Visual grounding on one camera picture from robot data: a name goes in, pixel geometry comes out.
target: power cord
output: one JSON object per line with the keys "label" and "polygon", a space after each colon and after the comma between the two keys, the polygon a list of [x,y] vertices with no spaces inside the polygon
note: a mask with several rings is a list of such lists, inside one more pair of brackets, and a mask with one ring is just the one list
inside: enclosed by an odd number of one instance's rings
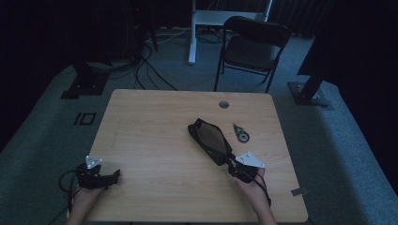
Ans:
{"label": "power cord", "polygon": [[[66,192],[66,195],[68,196],[68,202],[67,205],[65,207],[63,207],[56,215],[55,217],[49,222],[49,225],[54,224],[67,210],[71,210],[71,205],[72,205],[72,199],[74,198],[74,196],[79,193],[80,189],[77,190],[76,192],[73,193],[73,186],[74,186],[74,181],[75,181],[75,170],[70,170],[67,172],[64,172],[58,179],[58,186],[59,188]],[[69,182],[69,189],[65,188],[63,183],[63,180],[65,178],[65,176],[67,176],[68,174],[72,173],[72,176],[70,178],[70,182]]]}
{"label": "power cord", "polygon": [[148,79],[152,82],[152,84],[155,85],[155,87],[156,87],[158,90],[159,90],[160,88],[154,83],[154,81],[152,80],[152,78],[149,76],[149,69],[148,69],[148,67],[150,67],[150,68],[155,72],[155,74],[156,74],[163,82],[167,83],[167,85],[169,85],[172,89],[177,90],[172,84],[170,84],[169,82],[167,82],[167,81],[159,74],[159,72],[158,72],[156,69],[154,69],[154,68],[152,67],[152,65],[147,61],[147,60],[149,59],[149,57],[152,55],[152,49],[151,49],[148,45],[146,45],[146,44],[145,44],[145,46],[149,49],[149,56],[147,56],[147,57],[143,57],[143,56],[142,56],[142,57],[141,57],[141,59],[142,59],[141,64],[140,64],[140,65],[137,67],[137,69],[135,70],[135,81],[136,81],[138,84],[140,84],[140,86],[145,90],[145,87],[143,86],[143,84],[141,83],[141,81],[140,81],[140,79],[139,79],[139,71],[140,71],[142,65],[145,64],[145,66],[146,66],[146,76],[147,76]]}
{"label": "power cord", "polygon": [[254,183],[255,183],[257,186],[259,186],[259,187],[264,191],[264,193],[265,193],[266,196],[267,196],[268,204],[269,204],[269,206],[271,206],[271,198],[270,198],[269,195],[268,195],[268,192],[267,192],[267,184],[266,184],[266,181],[264,180],[263,176],[260,175],[259,173],[257,174],[257,175],[261,178],[261,180],[263,181],[263,183],[264,183],[264,185],[262,186],[256,179],[254,179],[254,178],[252,178],[251,176],[249,176],[246,172],[242,172],[242,173],[245,174],[247,177],[249,177],[252,181],[254,181]]}
{"label": "power cord", "polygon": [[[206,10],[210,10],[210,8],[213,7],[213,5],[214,5],[214,3],[215,3],[216,1],[217,1],[217,3],[216,3],[216,5],[215,5],[214,9],[212,9],[212,10],[217,10],[218,7],[219,7],[220,0],[213,0],[213,1],[211,1],[210,4],[208,5],[208,7],[206,8]],[[191,28],[191,26],[186,27],[186,28],[184,28],[181,32],[176,33],[176,34],[158,34],[158,35],[156,35],[157,38],[160,38],[161,36],[166,36],[166,38],[167,38],[166,40],[158,41],[158,44],[165,43],[165,42],[167,42],[167,41],[169,41],[169,40],[171,40],[171,39],[173,39],[173,38],[176,38],[176,37],[178,37],[178,36],[182,36],[182,37],[184,37],[184,38],[190,37],[191,34],[186,34],[186,33],[185,33],[185,32],[186,32],[188,29],[190,29],[190,28]],[[207,29],[207,25],[205,26],[205,28],[203,28],[203,29],[197,31],[197,32],[196,32],[196,35],[198,35],[198,34],[201,33],[203,30],[206,30],[206,29]],[[201,41],[201,42],[207,43],[207,44],[219,44],[219,43],[222,43],[221,35],[217,34],[216,32],[214,32],[213,34],[218,38],[218,40],[216,40],[216,41],[211,41],[211,40],[208,40],[208,39],[205,39],[205,38],[202,38],[202,37],[196,37],[196,39],[199,40],[199,41]]]}

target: gray carpet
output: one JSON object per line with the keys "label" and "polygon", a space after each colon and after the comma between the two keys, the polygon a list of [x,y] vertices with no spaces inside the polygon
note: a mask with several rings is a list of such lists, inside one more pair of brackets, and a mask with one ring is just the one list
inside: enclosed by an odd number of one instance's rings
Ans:
{"label": "gray carpet", "polygon": [[[188,38],[168,40],[148,61],[178,90],[212,91],[221,45],[198,42],[196,64],[190,66],[189,43]],[[298,181],[310,191],[304,196],[310,218],[317,225],[397,224],[397,196],[338,89],[329,83],[321,86],[334,111],[298,106],[290,94],[287,82],[308,79],[297,73],[311,44],[311,39],[291,38],[269,91]],[[88,155],[112,92],[119,88],[141,89],[133,74],[115,72],[102,96],[74,100],[60,99],[75,77],[74,70],[67,67],[54,78],[0,154],[0,224],[49,224],[61,211],[66,200],[58,188],[58,177]],[[153,71],[149,70],[149,76],[160,89],[170,89]],[[146,89],[156,89],[147,77],[146,66],[141,67],[139,79]],[[227,69],[220,79],[219,91],[260,93],[266,87],[261,81],[260,76]],[[94,123],[74,125],[79,113],[96,113]],[[63,213],[54,224],[65,222]]]}

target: black device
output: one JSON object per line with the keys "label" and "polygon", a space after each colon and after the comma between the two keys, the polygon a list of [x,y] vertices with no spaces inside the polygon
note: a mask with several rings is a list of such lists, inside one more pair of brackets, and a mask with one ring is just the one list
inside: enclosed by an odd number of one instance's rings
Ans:
{"label": "black device", "polygon": [[[102,159],[94,159],[89,156],[85,158],[85,162],[81,163],[75,170],[70,170],[63,173],[58,180],[59,187],[66,193],[68,193],[68,210],[71,212],[72,199],[80,191],[74,191],[75,182],[74,179],[77,177],[79,188],[95,189],[95,188],[108,188],[108,186],[117,184],[120,176],[120,170],[115,171],[110,175],[100,175],[100,163]],[[63,179],[67,174],[72,174],[69,189],[64,188],[62,185]]]}
{"label": "black device", "polygon": [[228,165],[228,172],[232,176],[245,183],[251,183],[257,175],[256,167],[243,165],[236,160],[231,145],[219,127],[198,118],[194,124],[188,126],[188,131],[218,166]]}
{"label": "black device", "polygon": [[75,175],[79,181],[79,187],[81,188],[107,188],[108,186],[117,184],[117,180],[120,176],[120,170],[117,170],[111,175],[101,176],[100,165],[97,165],[92,169],[88,169],[87,164],[82,163],[76,168]]}

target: black curtain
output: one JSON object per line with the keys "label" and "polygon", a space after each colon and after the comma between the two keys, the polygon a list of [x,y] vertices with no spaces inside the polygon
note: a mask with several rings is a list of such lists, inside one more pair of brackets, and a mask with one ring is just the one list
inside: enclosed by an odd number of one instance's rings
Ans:
{"label": "black curtain", "polygon": [[338,0],[298,72],[339,87],[396,192],[397,40],[395,1]]}
{"label": "black curtain", "polygon": [[0,152],[55,74],[69,65],[45,1],[0,3]]}
{"label": "black curtain", "polygon": [[269,22],[279,23],[295,34],[316,36],[335,0],[273,0]]}

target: hand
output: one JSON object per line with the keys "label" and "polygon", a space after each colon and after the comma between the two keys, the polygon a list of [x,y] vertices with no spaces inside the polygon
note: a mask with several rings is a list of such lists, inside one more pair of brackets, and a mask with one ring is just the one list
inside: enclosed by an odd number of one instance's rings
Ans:
{"label": "hand", "polygon": [[[264,168],[259,168],[257,172],[258,174],[254,178],[258,183],[262,185],[264,185],[263,180],[261,179],[259,174],[264,177],[265,172],[266,170]],[[276,224],[275,218],[268,204],[267,195],[266,193],[264,193],[264,190],[260,188],[255,182],[247,184],[236,177],[234,177],[234,181],[248,199],[249,204],[252,206],[254,213],[258,217],[259,223],[262,225]]]}
{"label": "hand", "polygon": [[73,197],[73,206],[67,225],[83,224],[85,217],[94,207],[103,190],[103,187],[97,189],[78,189],[78,192]]}

